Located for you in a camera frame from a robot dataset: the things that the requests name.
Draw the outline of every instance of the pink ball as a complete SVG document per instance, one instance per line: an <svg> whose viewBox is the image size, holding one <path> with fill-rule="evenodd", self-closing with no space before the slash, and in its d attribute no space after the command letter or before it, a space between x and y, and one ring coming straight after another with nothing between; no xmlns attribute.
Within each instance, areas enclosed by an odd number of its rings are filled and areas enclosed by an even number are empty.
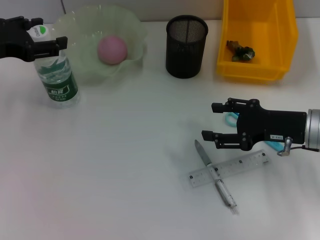
<svg viewBox="0 0 320 240"><path fill-rule="evenodd" d="M125 41L117 36L105 36L98 44L97 53L99 59L106 64L119 64L128 54Z"/></svg>

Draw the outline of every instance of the transparent ruler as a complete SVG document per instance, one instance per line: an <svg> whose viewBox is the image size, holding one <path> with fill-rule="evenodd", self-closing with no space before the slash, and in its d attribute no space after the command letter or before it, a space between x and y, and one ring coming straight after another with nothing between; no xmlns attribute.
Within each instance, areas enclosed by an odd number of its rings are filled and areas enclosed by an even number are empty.
<svg viewBox="0 0 320 240"><path fill-rule="evenodd" d="M229 161L213 164L189 173L189 179L192 187L198 187L204 184L213 183L214 179L209 171L216 171L222 179L227 177L254 170L271 163L271 159L262 149Z"/></svg>

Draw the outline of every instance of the bottle cap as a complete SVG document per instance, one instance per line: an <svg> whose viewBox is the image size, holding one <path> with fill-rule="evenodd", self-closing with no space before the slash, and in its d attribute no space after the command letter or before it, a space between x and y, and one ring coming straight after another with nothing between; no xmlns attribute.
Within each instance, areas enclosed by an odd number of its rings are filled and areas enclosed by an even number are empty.
<svg viewBox="0 0 320 240"><path fill-rule="evenodd" d="M51 34L45 25L37 25L30 28L29 35L34 42L51 41Z"/></svg>

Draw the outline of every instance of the silver metal joint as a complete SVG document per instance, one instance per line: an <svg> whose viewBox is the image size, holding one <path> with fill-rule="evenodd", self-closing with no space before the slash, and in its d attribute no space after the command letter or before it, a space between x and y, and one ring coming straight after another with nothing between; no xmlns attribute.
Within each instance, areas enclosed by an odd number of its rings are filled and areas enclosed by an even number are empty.
<svg viewBox="0 0 320 240"><path fill-rule="evenodd" d="M293 141L293 139L289 136L284 139L284 148L283 148L283 152L281 154L282 156L289 156L290 155L292 141Z"/></svg>
<svg viewBox="0 0 320 240"><path fill-rule="evenodd" d="M305 147L320 149L320 110L309 109L305 125Z"/></svg>

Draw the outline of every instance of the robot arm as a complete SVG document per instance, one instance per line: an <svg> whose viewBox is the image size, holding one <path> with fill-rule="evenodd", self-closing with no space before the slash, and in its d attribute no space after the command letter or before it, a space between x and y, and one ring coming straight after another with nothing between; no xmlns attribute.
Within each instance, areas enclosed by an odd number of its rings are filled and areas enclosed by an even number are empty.
<svg viewBox="0 0 320 240"><path fill-rule="evenodd" d="M60 50L67 48L67 37L34 42L27 32L30 28L43 23L41 18L34 18L31 21L23 16L0 18L0 59L13 57L25 62L33 62L39 58L58 56Z"/></svg>
<svg viewBox="0 0 320 240"><path fill-rule="evenodd" d="M320 149L320 110L306 112L266 110L257 99L229 98L223 105L213 103L214 113L239 113L237 133L223 134L202 131L205 141L215 143L217 149L250 151L261 141L283 142L282 155L288 156L291 144L304 144L301 148L318 152Z"/></svg>

